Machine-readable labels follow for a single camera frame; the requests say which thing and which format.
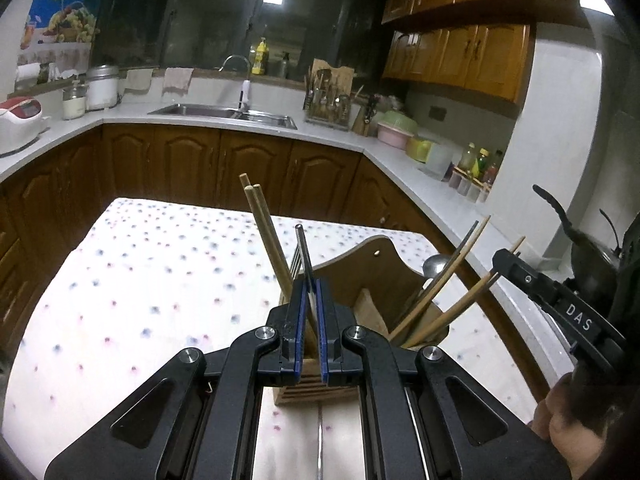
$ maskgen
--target fruit poster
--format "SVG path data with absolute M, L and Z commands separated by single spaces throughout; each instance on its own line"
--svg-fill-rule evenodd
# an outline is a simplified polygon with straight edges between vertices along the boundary
M 33 0 L 20 42 L 18 65 L 54 63 L 71 76 L 88 69 L 102 0 Z

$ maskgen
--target rice cooker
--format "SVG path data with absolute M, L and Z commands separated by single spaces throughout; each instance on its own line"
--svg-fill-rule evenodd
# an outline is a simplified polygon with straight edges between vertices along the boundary
M 100 65 L 86 71 L 86 109 L 104 110 L 118 104 L 118 67 Z
M 13 97 L 0 104 L 0 154 L 14 152 L 47 129 L 48 117 L 33 97 Z

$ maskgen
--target stainless steel sink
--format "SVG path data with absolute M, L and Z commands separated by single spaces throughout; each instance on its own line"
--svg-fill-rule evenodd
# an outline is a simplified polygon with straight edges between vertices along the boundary
M 216 117 L 229 120 L 230 123 L 236 121 L 249 121 L 252 123 L 260 123 L 265 126 L 274 126 L 276 128 L 288 128 L 297 130 L 296 123 L 289 116 L 268 114 L 257 110 L 248 110 L 241 112 L 236 108 L 225 108 L 221 106 L 208 105 L 188 105 L 173 104 L 159 110 L 149 112 L 149 115 L 177 115 L 189 117 Z

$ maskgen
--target faucet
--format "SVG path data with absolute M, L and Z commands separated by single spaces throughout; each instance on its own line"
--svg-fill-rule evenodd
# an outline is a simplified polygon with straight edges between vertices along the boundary
M 225 69 L 226 63 L 233 58 L 242 59 L 246 63 L 246 79 L 242 82 L 242 89 L 240 90 L 240 100 L 238 101 L 238 111 L 245 112 L 249 109 L 249 76 L 251 74 L 251 63 L 244 56 L 238 54 L 232 54 L 225 59 L 225 62 L 218 69 L 218 72 L 222 72 Z

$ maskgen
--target table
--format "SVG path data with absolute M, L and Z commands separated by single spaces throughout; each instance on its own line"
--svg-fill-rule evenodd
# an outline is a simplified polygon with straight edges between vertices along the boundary
M 422 235 L 274 217 L 284 253 L 305 226 L 320 264 L 366 238 L 391 238 L 420 271 L 436 250 Z M 454 277 L 436 302 L 466 291 Z M 69 254 L 38 302 L 12 368 L 2 434 L 41 479 L 49 462 L 178 350 L 211 352 L 264 324 L 280 289 L 251 214 L 118 198 Z M 456 320 L 443 350 L 521 420 L 535 401 L 492 325 L 475 304 Z M 364 478 L 356 400 L 322 404 L 324 477 Z M 263 395 L 255 480 L 316 478 L 318 405 L 273 404 Z

